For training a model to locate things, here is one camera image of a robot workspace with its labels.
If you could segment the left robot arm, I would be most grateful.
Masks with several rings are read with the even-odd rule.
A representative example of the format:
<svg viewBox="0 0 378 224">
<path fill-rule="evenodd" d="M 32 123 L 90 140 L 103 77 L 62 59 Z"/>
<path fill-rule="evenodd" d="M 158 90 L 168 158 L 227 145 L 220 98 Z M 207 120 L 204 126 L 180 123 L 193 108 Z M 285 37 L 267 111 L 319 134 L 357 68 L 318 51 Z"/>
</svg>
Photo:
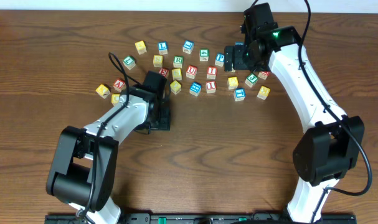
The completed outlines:
<svg viewBox="0 0 378 224">
<path fill-rule="evenodd" d="M 61 133 L 46 192 L 75 208 L 84 223 L 118 223 L 121 208 L 111 198 L 118 148 L 132 131 L 168 131 L 171 110 L 164 90 L 167 78 L 148 72 L 141 84 L 118 95 L 117 104 L 84 128 Z"/>
</svg>

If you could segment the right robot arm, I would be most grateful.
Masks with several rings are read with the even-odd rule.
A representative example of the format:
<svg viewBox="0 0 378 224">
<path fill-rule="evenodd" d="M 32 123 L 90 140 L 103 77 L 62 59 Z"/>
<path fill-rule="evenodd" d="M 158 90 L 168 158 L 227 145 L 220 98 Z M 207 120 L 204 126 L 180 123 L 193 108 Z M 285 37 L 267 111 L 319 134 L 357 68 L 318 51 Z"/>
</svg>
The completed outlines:
<svg viewBox="0 0 378 224">
<path fill-rule="evenodd" d="M 364 123 L 350 117 L 325 89 L 309 62 L 305 36 L 292 26 L 279 27 L 267 3 L 254 2 L 244 12 L 242 44 L 224 50 L 227 72 L 274 74 L 286 90 L 304 135 L 293 151 L 298 183 L 281 214 L 253 217 L 253 223 L 355 223 L 354 215 L 324 215 L 322 207 L 337 183 L 365 157 Z"/>
</svg>

